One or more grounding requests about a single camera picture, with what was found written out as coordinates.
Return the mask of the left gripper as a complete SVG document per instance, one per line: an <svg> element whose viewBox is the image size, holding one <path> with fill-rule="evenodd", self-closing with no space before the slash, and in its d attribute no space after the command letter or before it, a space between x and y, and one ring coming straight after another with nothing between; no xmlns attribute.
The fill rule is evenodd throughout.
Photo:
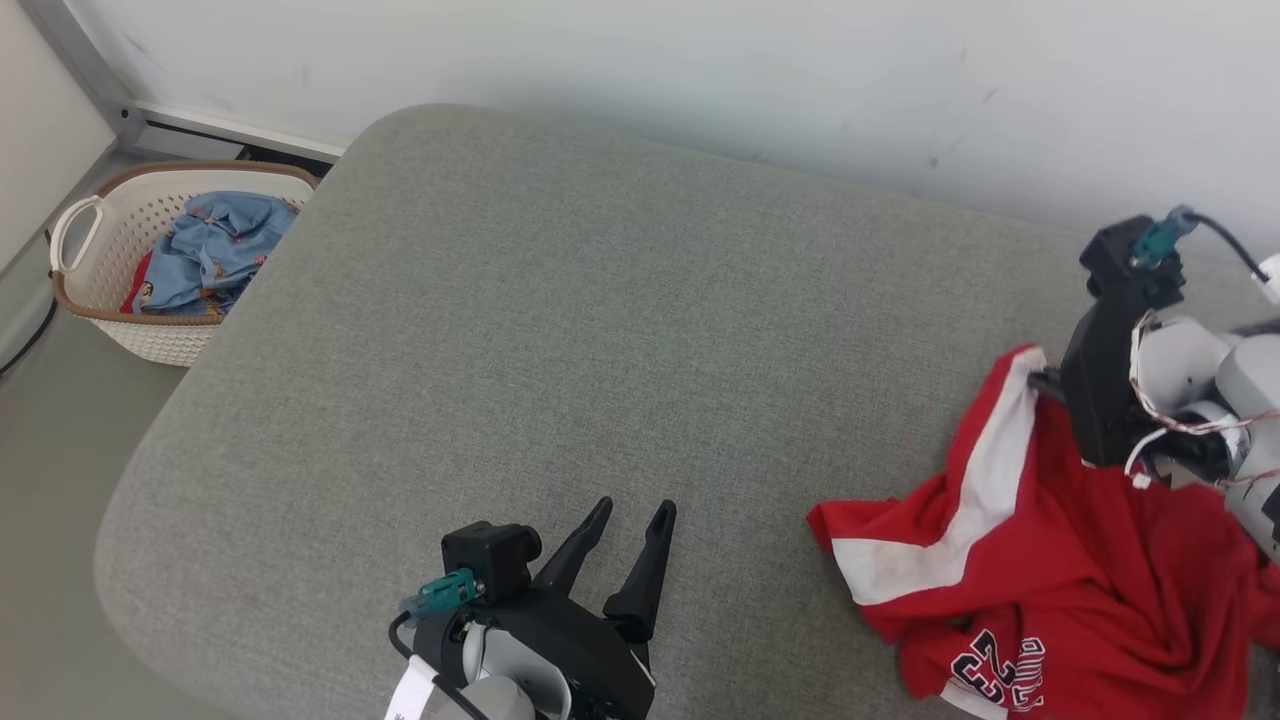
<svg viewBox="0 0 1280 720"><path fill-rule="evenodd" d="M434 717L648 716L657 684L627 643L653 638L677 507L663 500L648 523L641 552L604 602L607 623L562 593L572 592L612 510L611 497L596 502L534 577L539 588L493 606L467 603L416 624L413 655L472 705L466 710L447 700Z"/></svg>

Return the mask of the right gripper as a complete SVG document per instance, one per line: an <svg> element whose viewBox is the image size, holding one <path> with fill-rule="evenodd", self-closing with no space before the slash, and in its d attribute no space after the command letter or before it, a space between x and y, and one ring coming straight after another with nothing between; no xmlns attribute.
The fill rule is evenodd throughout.
<svg viewBox="0 0 1280 720"><path fill-rule="evenodd" d="M1032 372L1037 393L1065 400L1082 460L1121 466L1156 423L1130 383L1132 333L1149 305L1133 293L1105 293L1079 320L1060 364Z"/></svg>

